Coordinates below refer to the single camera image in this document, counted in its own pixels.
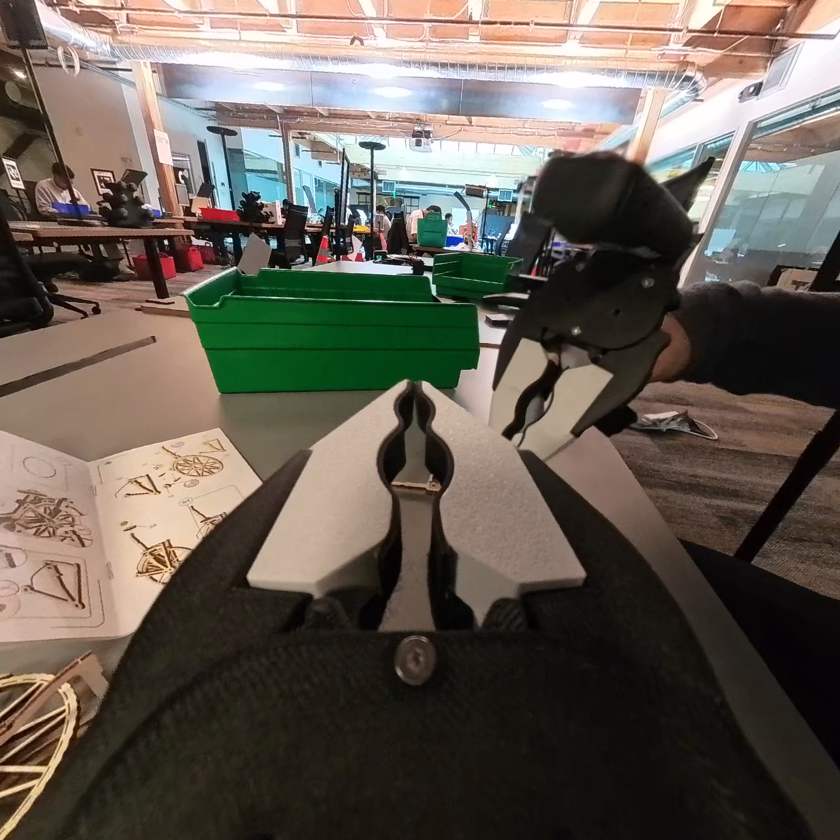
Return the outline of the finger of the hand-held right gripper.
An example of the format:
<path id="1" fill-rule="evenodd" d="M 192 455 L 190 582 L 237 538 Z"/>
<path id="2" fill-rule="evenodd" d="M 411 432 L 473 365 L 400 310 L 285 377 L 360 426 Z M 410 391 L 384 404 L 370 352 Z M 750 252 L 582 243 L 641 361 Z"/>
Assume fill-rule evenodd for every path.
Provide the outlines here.
<path id="1" fill-rule="evenodd" d="M 561 372 L 550 405 L 529 425 L 518 444 L 542 460 L 550 459 L 573 441 L 574 428 L 613 379 L 613 373 L 597 364 Z"/>
<path id="2" fill-rule="evenodd" d="M 513 441 L 543 414 L 560 365 L 538 341 L 505 338 L 493 375 L 489 426 Z"/>

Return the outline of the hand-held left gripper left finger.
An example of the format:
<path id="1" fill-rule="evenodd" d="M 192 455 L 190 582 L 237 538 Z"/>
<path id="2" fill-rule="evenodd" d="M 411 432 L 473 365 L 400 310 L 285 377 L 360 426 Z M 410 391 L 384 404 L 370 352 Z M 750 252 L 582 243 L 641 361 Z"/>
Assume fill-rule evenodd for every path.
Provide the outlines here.
<path id="1" fill-rule="evenodd" d="M 380 625 L 403 565 L 400 502 L 414 385 L 399 381 L 308 458 L 247 573 L 260 590 L 331 597 L 355 625 Z"/>

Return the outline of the person's right forearm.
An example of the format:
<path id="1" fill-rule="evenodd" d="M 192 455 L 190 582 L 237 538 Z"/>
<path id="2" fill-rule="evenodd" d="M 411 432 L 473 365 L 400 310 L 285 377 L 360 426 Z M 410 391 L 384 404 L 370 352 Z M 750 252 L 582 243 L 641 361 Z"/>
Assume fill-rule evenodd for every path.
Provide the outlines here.
<path id="1" fill-rule="evenodd" d="M 838 293 L 699 283 L 670 314 L 691 345 L 679 382 L 838 409 Z"/>

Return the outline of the model instruction booklet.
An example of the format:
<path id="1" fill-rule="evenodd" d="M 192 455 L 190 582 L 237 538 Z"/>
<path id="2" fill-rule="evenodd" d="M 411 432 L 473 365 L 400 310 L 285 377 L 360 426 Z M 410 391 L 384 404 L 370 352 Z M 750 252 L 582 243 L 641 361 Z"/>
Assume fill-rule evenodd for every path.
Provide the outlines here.
<path id="1" fill-rule="evenodd" d="M 92 461 L 2 432 L 2 644 L 131 635 L 260 484 L 220 428 Z"/>

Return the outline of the wooden spoked model wheel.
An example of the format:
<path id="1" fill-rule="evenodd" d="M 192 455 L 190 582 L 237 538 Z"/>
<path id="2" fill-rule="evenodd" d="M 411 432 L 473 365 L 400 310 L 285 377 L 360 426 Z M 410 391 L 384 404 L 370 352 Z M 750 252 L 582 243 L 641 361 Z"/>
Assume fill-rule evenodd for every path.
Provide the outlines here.
<path id="1" fill-rule="evenodd" d="M 89 728 L 109 689 L 93 653 L 55 674 L 1 676 L 1 838 L 9 838 Z"/>

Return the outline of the person's right hand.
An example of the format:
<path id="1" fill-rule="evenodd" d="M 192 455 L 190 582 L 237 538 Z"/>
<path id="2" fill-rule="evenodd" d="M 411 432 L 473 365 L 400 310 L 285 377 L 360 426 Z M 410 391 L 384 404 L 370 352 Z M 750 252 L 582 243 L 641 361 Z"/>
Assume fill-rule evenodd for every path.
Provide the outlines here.
<path id="1" fill-rule="evenodd" d="M 690 338 L 673 314 L 665 316 L 660 332 L 667 339 L 650 375 L 651 382 L 677 382 L 691 361 Z"/>

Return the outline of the crumpled paper wrapper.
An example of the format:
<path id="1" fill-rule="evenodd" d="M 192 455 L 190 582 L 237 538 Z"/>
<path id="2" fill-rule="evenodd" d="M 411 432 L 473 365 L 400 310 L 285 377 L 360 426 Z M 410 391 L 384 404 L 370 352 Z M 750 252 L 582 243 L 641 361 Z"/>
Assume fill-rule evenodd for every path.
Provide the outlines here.
<path id="1" fill-rule="evenodd" d="M 669 411 L 638 415 L 630 429 L 646 434 L 687 434 L 710 441 L 718 441 L 718 434 L 706 423 L 695 419 L 687 411 Z"/>

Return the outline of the low green plastic bin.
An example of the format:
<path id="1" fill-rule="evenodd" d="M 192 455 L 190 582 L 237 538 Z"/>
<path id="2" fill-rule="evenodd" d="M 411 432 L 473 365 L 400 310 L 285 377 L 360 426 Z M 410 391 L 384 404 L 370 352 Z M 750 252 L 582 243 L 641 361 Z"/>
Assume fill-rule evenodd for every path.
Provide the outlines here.
<path id="1" fill-rule="evenodd" d="M 439 298 L 477 301 L 514 291 L 522 259 L 465 251 L 434 257 L 432 284 Z"/>

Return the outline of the large green plastic bin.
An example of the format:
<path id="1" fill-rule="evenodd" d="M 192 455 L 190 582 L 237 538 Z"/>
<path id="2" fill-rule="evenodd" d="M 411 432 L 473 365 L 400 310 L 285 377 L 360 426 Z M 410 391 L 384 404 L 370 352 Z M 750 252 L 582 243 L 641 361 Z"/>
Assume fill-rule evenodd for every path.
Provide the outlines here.
<path id="1" fill-rule="evenodd" d="M 223 394 L 453 389 L 479 362 L 476 307 L 425 274 L 233 268 L 183 297 Z"/>

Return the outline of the black tripod leg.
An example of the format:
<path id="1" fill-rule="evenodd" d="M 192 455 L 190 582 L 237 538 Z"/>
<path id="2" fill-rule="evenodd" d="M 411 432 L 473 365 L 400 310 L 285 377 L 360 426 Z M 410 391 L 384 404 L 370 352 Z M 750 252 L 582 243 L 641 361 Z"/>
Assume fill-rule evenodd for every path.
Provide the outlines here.
<path id="1" fill-rule="evenodd" d="M 774 535 L 814 478 L 832 460 L 839 449 L 839 411 L 814 435 L 802 451 L 791 473 L 775 492 L 734 553 L 737 560 L 751 563 Z"/>

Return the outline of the white card sheet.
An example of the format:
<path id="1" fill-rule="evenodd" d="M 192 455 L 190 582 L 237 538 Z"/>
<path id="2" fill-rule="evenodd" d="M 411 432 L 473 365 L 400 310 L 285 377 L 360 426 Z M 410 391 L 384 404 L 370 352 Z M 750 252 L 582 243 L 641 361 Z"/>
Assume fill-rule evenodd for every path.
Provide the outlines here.
<path id="1" fill-rule="evenodd" d="M 255 276 L 268 268 L 272 256 L 270 243 L 255 233 L 249 235 L 242 255 L 238 260 L 239 272 L 246 276 Z"/>

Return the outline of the black mesh office chair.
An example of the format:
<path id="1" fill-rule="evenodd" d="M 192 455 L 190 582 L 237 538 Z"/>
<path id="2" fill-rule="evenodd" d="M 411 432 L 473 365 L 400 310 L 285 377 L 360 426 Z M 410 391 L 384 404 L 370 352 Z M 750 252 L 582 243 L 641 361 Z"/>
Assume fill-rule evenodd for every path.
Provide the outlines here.
<path id="1" fill-rule="evenodd" d="M 285 204 L 282 231 L 276 234 L 277 247 L 269 258 L 269 268 L 290 269 L 308 260 L 306 225 L 308 210 L 304 206 Z"/>

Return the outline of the person's dark trouser leg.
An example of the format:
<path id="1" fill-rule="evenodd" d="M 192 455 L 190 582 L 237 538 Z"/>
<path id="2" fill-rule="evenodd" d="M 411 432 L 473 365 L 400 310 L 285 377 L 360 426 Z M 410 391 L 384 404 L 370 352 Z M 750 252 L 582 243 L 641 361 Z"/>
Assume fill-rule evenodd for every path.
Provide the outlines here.
<path id="1" fill-rule="evenodd" d="M 714 549 L 681 543 L 838 765 L 838 600 Z"/>

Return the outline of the wooden desk with black legs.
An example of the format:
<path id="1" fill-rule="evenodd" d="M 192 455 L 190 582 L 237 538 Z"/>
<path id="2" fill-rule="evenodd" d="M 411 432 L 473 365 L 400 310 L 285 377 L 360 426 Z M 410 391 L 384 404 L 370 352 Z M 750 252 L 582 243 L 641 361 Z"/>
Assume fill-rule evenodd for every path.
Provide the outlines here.
<path id="1" fill-rule="evenodd" d="M 159 240 L 191 238 L 193 233 L 185 227 L 117 228 L 109 226 L 84 227 L 35 222 L 12 222 L 14 241 L 20 245 L 104 245 L 140 241 L 148 260 L 155 299 L 172 302 L 157 247 Z"/>

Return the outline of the black knobbed rack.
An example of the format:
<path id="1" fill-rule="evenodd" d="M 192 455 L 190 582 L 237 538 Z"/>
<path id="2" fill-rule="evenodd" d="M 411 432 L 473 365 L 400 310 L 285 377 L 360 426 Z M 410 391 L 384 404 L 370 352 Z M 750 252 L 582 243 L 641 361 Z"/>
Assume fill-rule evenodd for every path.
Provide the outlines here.
<path id="1" fill-rule="evenodd" d="M 114 228 L 150 228 L 154 224 L 152 209 L 143 204 L 136 185 L 130 182 L 103 182 L 98 208 L 102 220 Z"/>

